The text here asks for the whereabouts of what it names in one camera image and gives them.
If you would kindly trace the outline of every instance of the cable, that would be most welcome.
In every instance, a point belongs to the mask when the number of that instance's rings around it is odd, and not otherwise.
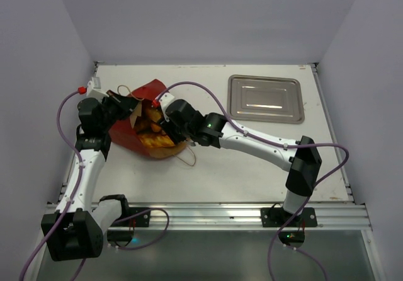
[[[143,100],[144,100],[144,98],[137,98],[136,96],[134,96],[134,94],[132,93],[132,90],[130,90],[130,88],[129,88],[128,86],[126,86],[125,84],[120,84],[120,85],[118,86],[117,91],[118,91],[118,94],[119,94],[119,95],[122,95],[122,94],[120,94],[120,92],[119,92],[119,88],[120,88],[120,87],[126,88],[127,91],[128,91],[128,93],[129,93],[129,94],[132,96],[132,98],[134,98],[135,100],[138,100],[138,101],[143,101]]]
[[[132,237],[130,238],[130,240],[128,240],[125,245],[120,245],[120,244],[118,243],[118,241],[114,241],[114,243],[115,243],[116,246],[119,246],[120,248],[121,248],[121,247],[124,247],[124,248],[125,248],[126,246],[128,246],[128,245],[132,242],[132,240],[133,240],[133,238],[134,238],[135,223],[136,223],[136,222],[135,222],[134,219],[133,219],[133,221],[129,221],[129,222],[128,222],[128,230],[129,230],[129,232],[130,232],[130,228],[133,228],[133,233],[132,233]]]
[[[272,210],[274,209],[274,207],[275,207],[276,205],[281,206],[279,203],[275,203],[275,204],[273,204],[273,205],[271,206],[271,208],[269,209],[269,212],[268,212],[269,217],[270,217],[270,220],[273,220],[273,216],[271,215],[271,213],[272,213]]]
[[[192,153],[192,155],[193,155],[193,163],[188,163],[188,162],[185,161],[184,159],[180,158],[178,155],[175,155],[175,154],[174,154],[174,156],[175,156],[176,158],[178,158],[180,161],[182,161],[183,163],[187,164],[188,166],[195,166],[195,164],[196,164],[196,154],[195,154],[195,152],[193,152],[193,150],[192,150],[189,146],[186,146],[186,148],[187,148],[187,149],[190,151],[190,153]]]
[[[80,265],[78,266],[78,268],[77,268],[76,272],[74,273],[73,277],[71,277],[70,281],[75,281],[75,279],[76,279],[76,278],[78,277],[78,275],[80,274],[80,272],[81,272],[81,270],[82,270],[82,268],[83,268],[85,262],[86,262],[86,259],[85,259],[85,258],[81,260]]]
[[[153,208],[153,209],[143,210],[142,212],[139,212],[139,213],[137,213],[137,214],[135,214],[135,215],[131,215],[131,216],[129,216],[129,217],[116,220],[116,221],[114,222],[114,224],[115,224],[115,223],[120,223],[120,222],[123,222],[123,221],[127,221],[127,220],[130,220],[130,219],[133,219],[133,218],[136,218],[136,217],[138,217],[138,216],[141,216],[141,215],[144,215],[144,214],[146,214],[146,213],[149,213],[149,212],[151,212],[152,210],[160,210],[161,212],[163,212],[163,213],[166,215],[166,225],[165,225],[165,228],[164,228],[164,229],[162,230],[162,232],[160,233],[160,235],[158,235],[158,237],[156,237],[156,238],[153,239],[152,241],[150,241],[150,242],[148,242],[148,243],[145,243],[145,244],[143,244],[143,245],[136,246],[136,247],[134,247],[134,248],[127,248],[127,247],[125,247],[125,246],[118,246],[118,249],[123,249],[123,250],[125,250],[125,251],[135,251],[135,250],[137,250],[137,249],[146,248],[146,247],[148,247],[148,246],[150,246],[150,245],[156,243],[156,242],[159,241],[162,237],[165,236],[166,230],[167,230],[168,225],[169,225],[169,215],[168,215],[168,213],[166,212],[166,210],[160,209],[160,208],[157,208],[157,207],[156,207],[156,208]]]
[[[219,101],[219,99],[206,87],[204,87],[202,84],[199,83],[194,83],[192,81],[181,81],[178,83],[174,83],[172,85],[170,85],[168,88],[166,88],[157,98],[156,100],[159,101],[161,99],[161,97],[163,96],[163,94],[167,93],[170,89],[177,87],[177,86],[181,86],[183,84],[189,84],[192,86],[197,86],[203,90],[205,90],[213,99],[214,101],[217,103],[217,105],[219,106],[221,112],[223,113],[223,115],[225,116],[225,118],[227,119],[227,121],[231,124],[231,126],[236,129],[237,131],[239,131],[240,133],[244,133],[245,136],[251,137],[253,139],[256,139],[257,141],[260,142],[264,142],[265,144],[268,144],[270,146],[274,146],[274,147],[280,147],[280,148],[284,148],[284,149],[304,149],[304,148],[309,148],[309,147],[337,147],[339,149],[342,149],[345,153],[345,157],[343,159],[343,161],[337,165],[334,169],[332,169],[330,172],[326,173],[321,179],[319,179],[316,183],[315,186],[317,186],[318,184],[320,184],[322,181],[324,181],[327,177],[329,177],[330,175],[332,175],[334,172],[336,172],[338,169],[340,169],[342,166],[344,166],[349,158],[349,152],[347,150],[347,148],[343,147],[340,144],[335,144],[335,143],[321,143],[321,144],[304,144],[304,145],[290,145],[290,146],[286,146],[284,144],[279,144],[277,142],[273,142],[270,141],[268,139],[264,139],[262,137],[259,137],[257,135],[254,135],[252,133],[249,133],[247,131],[242,130],[240,127],[238,127],[234,121],[231,119],[231,117],[229,116],[229,114],[225,111],[224,107],[222,106],[221,102]],[[269,245],[269,250],[268,250],[268,268],[269,268],[269,273],[270,273],[270,277],[273,281],[276,280],[272,268],[271,268],[271,250],[273,249],[273,244],[276,240],[276,238],[278,237],[279,233],[284,229],[284,227],[286,227],[296,216],[297,214],[306,206],[306,204],[309,201],[309,197],[306,199],[306,201],[301,205],[301,207],[279,228],[279,230],[276,231],[276,234],[273,236],[272,240],[270,241],[270,245]],[[304,254],[305,256],[308,256],[309,258],[311,258],[312,260],[314,260],[319,267],[321,268],[321,270],[323,271],[323,274],[325,276],[326,280],[329,280],[329,276],[326,272],[326,270],[324,269],[324,267],[322,266],[322,264],[315,259],[313,256],[309,255],[308,253],[306,253],[305,251],[300,251],[297,250],[300,253]]]
[[[64,142],[74,151],[74,153],[76,154],[79,162],[81,163],[79,165],[79,172],[78,172],[78,177],[77,177],[77,183],[73,188],[73,191],[70,195],[70,199],[72,200],[79,188],[80,182],[81,182],[81,177],[82,177],[82,157],[80,155],[80,152],[74,147],[74,144],[72,144],[67,137],[64,135],[63,131],[62,131],[62,127],[60,126],[60,113],[63,109],[64,104],[67,102],[67,100],[69,100],[70,98],[72,98],[74,95],[77,94],[84,94],[85,92],[82,92],[82,87],[79,88],[76,92],[73,92],[69,95],[66,96],[66,98],[64,98],[64,100],[62,101],[62,103],[59,106],[59,109],[57,110],[57,116],[56,116],[56,123],[57,123],[57,130],[59,131],[60,136],[63,138]],[[28,270],[28,267],[31,265],[31,262],[33,261],[33,259],[36,257],[36,255],[39,253],[39,251],[41,250],[42,246],[46,243],[46,241],[49,239],[49,237],[51,237],[51,235],[55,232],[55,230],[58,228],[58,226],[60,225],[60,223],[62,222],[64,216],[66,215],[67,211],[69,210],[71,201],[68,201],[66,203],[66,206],[63,210],[63,212],[61,213],[61,215],[59,216],[59,218],[56,220],[55,224],[52,226],[52,228],[49,230],[49,232],[46,234],[45,237],[43,237],[43,239],[39,242],[38,246],[33,250],[32,254],[28,257],[26,263],[24,264],[21,273],[20,273],[20,281],[24,281],[24,277],[25,274]]]

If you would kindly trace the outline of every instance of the red paper bag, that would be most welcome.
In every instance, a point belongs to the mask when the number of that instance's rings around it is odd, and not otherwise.
[[[152,102],[161,92],[166,89],[165,85],[158,79],[134,90],[132,94],[139,99],[144,99],[142,103]],[[131,151],[153,158],[166,158],[181,152],[186,143],[181,142],[174,147],[158,147],[149,149],[143,146],[136,131],[132,128],[130,119],[118,120],[109,130],[112,142],[125,147]]]

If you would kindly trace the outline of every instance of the metal tray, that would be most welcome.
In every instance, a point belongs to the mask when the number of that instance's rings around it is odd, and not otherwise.
[[[291,78],[233,75],[228,82],[228,113],[240,120],[302,123],[300,83]]]

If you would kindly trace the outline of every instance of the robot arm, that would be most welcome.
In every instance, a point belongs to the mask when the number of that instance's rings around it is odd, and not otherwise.
[[[96,181],[110,149],[108,131],[117,120],[128,118],[139,101],[112,91],[103,92],[99,79],[96,78],[89,82],[87,96],[89,97],[77,106],[81,124],[77,128],[76,148],[83,162],[81,164],[77,157],[74,158],[65,195],[55,213],[44,215],[41,223],[43,233],[47,234],[67,202],[71,201],[67,214],[47,241],[54,261],[98,257],[107,229],[117,219],[129,216],[128,202],[124,195],[103,197],[93,212],[91,203]],[[233,149],[269,161],[287,171],[288,191],[283,210],[289,215],[296,213],[306,198],[312,195],[322,162],[316,148],[288,149],[270,146],[245,133],[289,146],[312,144],[312,139],[303,136],[297,141],[273,137],[234,122],[243,130],[238,132],[223,115],[209,113],[203,116],[185,100],[175,100],[169,93],[164,94],[159,102],[164,114],[159,124],[174,143],[192,140],[201,146]],[[81,182],[74,198],[70,200],[77,183],[80,164],[83,165]]]
[[[233,149],[269,161],[288,172],[287,195],[283,210],[294,214],[314,191],[322,159],[316,147],[301,149],[280,148],[265,144],[246,134],[254,134],[284,146],[313,144],[306,136],[300,140],[284,139],[249,129],[232,120],[243,132],[236,130],[227,119],[218,113],[203,116],[187,101],[175,100],[165,93],[159,100],[164,118],[159,123],[175,142],[190,139],[201,146]]]
[[[54,261],[98,257],[107,229],[118,218],[128,216],[128,202],[124,195],[103,197],[93,212],[91,203],[96,181],[110,149],[108,131],[117,120],[128,118],[139,101],[112,91],[105,93],[97,87],[95,80],[90,81],[87,96],[90,97],[80,101],[77,106],[81,124],[77,128],[76,149],[80,152],[82,163],[75,156],[65,195],[55,213],[44,215],[41,223],[46,235],[67,202],[71,201],[66,215],[47,241]],[[83,166],[81,181],[74,198],[70,200],[80,165]]]

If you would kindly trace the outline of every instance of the red cable connector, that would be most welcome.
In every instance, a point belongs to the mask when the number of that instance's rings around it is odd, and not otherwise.
[[[159,101],[153,100],[151,105],[152,105],[153,108],[158,108],[159,107]]]
[[[86,94],[87,93],[87,88],[86,87],[79,87],[77,89],[78,93],[80,93],[81,95]]]

